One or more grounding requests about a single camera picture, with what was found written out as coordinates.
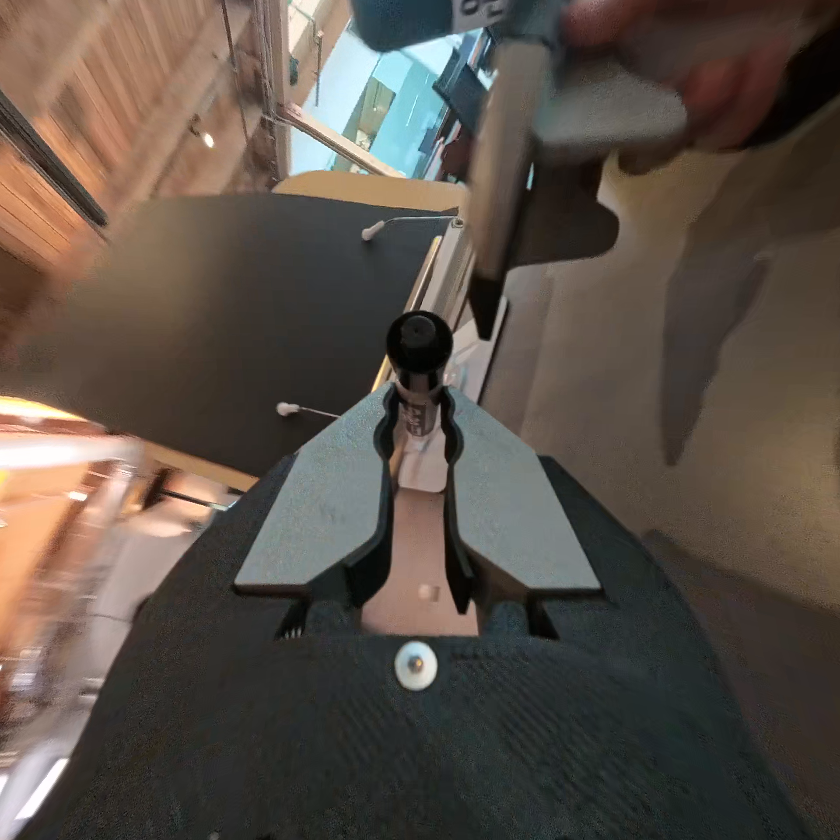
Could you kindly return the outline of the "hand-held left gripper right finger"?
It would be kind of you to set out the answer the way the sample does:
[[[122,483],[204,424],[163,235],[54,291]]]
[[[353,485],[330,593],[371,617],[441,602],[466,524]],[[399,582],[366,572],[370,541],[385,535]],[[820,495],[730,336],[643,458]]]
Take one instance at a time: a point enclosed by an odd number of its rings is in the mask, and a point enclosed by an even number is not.
[[[598,595],[602,584],[538,455],[455,388],[441,394],[444,564],[459,614]]]

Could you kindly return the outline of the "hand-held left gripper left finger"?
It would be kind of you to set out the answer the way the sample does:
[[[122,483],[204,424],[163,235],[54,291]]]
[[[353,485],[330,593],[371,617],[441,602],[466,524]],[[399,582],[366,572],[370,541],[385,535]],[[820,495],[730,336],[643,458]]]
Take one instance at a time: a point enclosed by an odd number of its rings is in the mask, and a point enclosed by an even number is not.
[[[299,449],[234,579],[237,593],[362,607],[383,587],[397,420],[387,383]]]

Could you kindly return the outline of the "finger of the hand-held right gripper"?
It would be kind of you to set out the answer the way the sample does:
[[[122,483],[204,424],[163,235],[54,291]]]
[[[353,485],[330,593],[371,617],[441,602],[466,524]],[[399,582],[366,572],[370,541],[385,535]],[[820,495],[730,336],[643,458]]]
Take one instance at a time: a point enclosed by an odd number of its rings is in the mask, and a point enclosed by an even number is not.
[[[469,166],[467,227],[474,256],[467,298],[480,340],[494,331],[531,163],[532,120],[550,50],[510,39],[496,52]]]

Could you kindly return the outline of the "black white dry erase marker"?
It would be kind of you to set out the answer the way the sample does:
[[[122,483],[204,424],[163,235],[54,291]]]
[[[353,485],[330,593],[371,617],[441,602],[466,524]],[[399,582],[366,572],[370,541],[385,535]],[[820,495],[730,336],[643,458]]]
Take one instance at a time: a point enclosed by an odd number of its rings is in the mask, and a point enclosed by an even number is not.
[[[435,428],[445,388],[445,373],[454,350],[454,335],[445,320],[430,311],[408,311],[396,319],[385,338],[406,431],[414,438]]]

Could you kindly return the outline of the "person's right hand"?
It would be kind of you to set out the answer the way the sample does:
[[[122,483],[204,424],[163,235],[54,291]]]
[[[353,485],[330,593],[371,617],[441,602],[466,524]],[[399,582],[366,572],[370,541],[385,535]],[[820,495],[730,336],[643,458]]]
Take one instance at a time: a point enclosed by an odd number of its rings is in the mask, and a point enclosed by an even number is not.
[[[704,151],[732,151],[759,127],[771,110],[791,55],[798,22],[811,2],[573,2],[564,13],[566,41],[579,48],[641,46],[640,39],[660,24],[704,28],[715,36],[732,23],[758,16],[781,26],[747,35],[747,45],[732,55],[714,56],[696,47],[688,58],[674,59],[663,78],[678,92],[688,125],[683,145]]]

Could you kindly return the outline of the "black wooden book stand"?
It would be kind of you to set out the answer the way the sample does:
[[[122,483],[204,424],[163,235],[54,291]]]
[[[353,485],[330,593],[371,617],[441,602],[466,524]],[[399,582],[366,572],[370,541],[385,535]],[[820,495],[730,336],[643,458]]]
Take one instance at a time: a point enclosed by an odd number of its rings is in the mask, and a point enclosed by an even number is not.
[[[381,383],[458,185],[310,172],[287,191],[139,206],[2,361],[2,394],[233,473],[248,488]]]

